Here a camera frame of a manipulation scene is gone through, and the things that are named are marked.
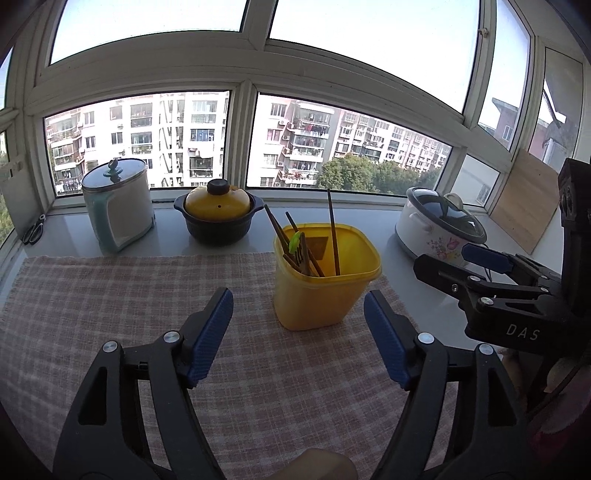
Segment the gloved right hand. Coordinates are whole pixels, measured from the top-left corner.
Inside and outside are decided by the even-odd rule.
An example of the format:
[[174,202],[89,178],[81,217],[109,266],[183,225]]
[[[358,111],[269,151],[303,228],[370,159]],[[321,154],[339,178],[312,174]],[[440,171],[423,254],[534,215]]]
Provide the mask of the gloved right hand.
[[528,441],[539,457],[550,459],[589,420],[590,367],[568,359],[545,362],[510,349],[501,353],[527,417]]

